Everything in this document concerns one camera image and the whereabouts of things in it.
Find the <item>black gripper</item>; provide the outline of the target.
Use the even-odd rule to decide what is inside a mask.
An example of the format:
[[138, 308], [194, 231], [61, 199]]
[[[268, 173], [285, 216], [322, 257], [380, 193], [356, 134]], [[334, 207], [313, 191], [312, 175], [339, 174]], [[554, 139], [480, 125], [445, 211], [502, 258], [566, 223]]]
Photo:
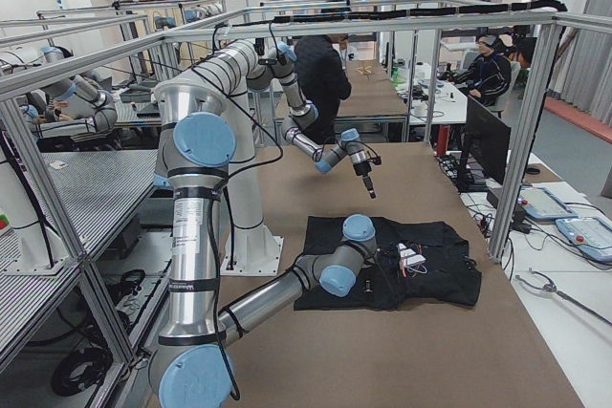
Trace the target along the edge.
[[371, 163], [374, 165], [381, 165], [382, 159], [379, 155], [375, 154], [371, 156], [365, 150], [361, 149], [358, 151], [354, 151], [350, 154], [350, 160], [353, 164], [354, 171], [357, 176], [362, 177], [362, 181], [369, 193], [371, 199], [376, 199], [376, 192], [373, 189], [373, 183], [368, 176], [371, 172]]

